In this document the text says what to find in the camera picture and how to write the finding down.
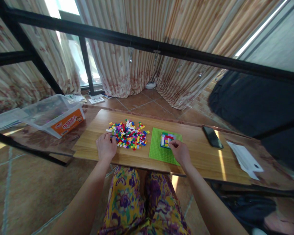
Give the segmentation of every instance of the brick wall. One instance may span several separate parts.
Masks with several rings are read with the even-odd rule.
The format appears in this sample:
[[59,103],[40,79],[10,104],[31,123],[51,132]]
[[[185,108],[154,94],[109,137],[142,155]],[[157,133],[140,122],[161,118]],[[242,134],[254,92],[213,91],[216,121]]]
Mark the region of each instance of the brick wall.
[[[226,72],[226,70],[221,71],[216,76],[217,80],[221,79],[221,77],[224,75],[225,72]],[[209,118],[213,119],[214,121],[216,121],[217,123],[219,123],[220,127],[239,132],[230,123],[226,122],[225,120],[223,120],[222,118],[217,116],[215,113],[213,113],[211,111],[210,107],[208,106],[208,97],[209,97],[210,93],[212,92],[212,90],[215,87],[217,82],[218,81],[216,81],[216,79],[214,78],[208,84],[208,86],[199,94],[199,96],[193,101],[193,103],[190,106],[193,109],[195,109],[196,111],[198,111],[199,113],[204,114],[207,117],[209,117]]]

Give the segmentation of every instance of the pile of lego bricks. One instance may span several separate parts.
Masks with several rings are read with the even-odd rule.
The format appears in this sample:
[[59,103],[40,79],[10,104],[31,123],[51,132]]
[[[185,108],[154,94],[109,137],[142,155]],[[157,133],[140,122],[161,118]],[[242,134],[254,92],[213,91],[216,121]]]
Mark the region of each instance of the pile of lego bricks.
[[109,129],[107,132],[111,132],[113,136],[116,137],[116,141],[119,147],[124,147],[125,149],[136,149],[146,146],[147,140],[146,135],[149,131],[143,131],[145,128],[141,122],[138,124],[138,128],[134,125],[131,120],[125,119],[126,123],[109,123]]

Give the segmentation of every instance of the green baseplate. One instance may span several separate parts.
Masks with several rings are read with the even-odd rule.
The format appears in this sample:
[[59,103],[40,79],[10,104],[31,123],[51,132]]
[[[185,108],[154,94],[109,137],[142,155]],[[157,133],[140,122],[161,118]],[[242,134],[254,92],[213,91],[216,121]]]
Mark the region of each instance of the green baseplate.
[[181,134],[164,131],[158,128],[153,128],[149,150],[149,158],[179,166],[180,164],[175,160],[172,150],[160,146],[162,132],[173,134],[175,135],[177,140],[183,141]]

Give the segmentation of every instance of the hand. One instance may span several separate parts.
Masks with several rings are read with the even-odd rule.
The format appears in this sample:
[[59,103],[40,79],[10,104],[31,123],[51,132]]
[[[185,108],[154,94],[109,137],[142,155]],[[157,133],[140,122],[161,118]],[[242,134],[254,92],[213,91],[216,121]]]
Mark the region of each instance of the hand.
[[169,147],[172,150],[175,159],[183,168],[188,164],[192,164],[186,144],[179,140],[172,140],[169,142]]
[[117,151],[117,141],[114,136],[110,140],[111,135],[105,133],[96,140],[99,161],[107,161],[109,164]]

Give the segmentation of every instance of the curtain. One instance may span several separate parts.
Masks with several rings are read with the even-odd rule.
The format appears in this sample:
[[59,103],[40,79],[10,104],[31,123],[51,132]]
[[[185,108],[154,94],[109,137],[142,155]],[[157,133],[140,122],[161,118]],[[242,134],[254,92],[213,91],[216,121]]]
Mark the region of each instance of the curtain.
[[[83,23],[147,39],[233,56],[278,1],[271,0],[75,0]],[[90,40],[105,91],[140,93],[149,81],[174,108],[183,109],[219,68]]]
[[[45,15],[53,13],[47,9],[44,1],[7,1],[7,4]],[[79,77],[66,35],[28,25],[22,25],[22,28],[63,92],[79,94]],[[0,53],[22,50],[0,19]],[[53,94],[53,90],[31,61],[0,67],[0,113],[27,106]]]

